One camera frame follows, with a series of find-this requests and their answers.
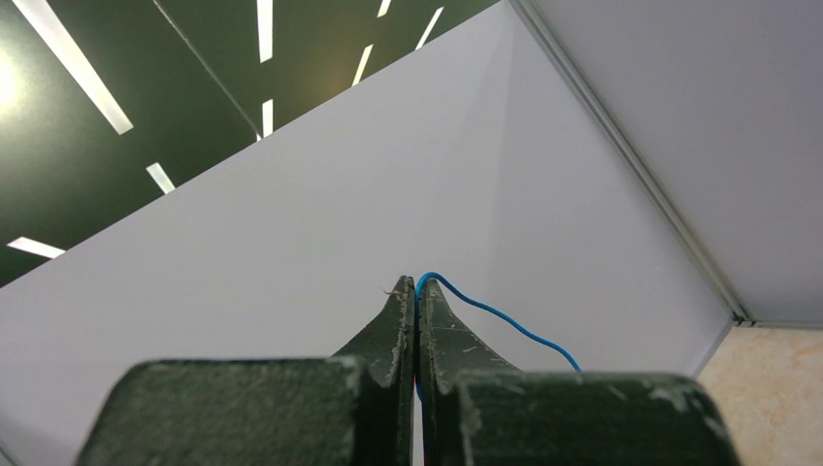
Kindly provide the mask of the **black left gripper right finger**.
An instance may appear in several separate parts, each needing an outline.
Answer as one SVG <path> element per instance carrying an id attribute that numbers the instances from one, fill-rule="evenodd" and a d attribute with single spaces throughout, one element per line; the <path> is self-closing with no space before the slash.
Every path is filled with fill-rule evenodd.
<path id="1" fill-rule="evenodd" d="M 527 372 L 417 285 L 417 394 L 428 465 L 737 465 L 718 408 L 671 373 Z"/>

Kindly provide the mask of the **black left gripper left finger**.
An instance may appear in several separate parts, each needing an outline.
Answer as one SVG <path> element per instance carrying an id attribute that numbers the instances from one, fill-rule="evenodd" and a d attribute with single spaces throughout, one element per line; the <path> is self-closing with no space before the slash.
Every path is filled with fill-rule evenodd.
<path id="1" fill-rule="evenodd" d="M 80 465 L 408 465 L 413 292 L 328 357 L 156 359 L 112 388 Z"/>

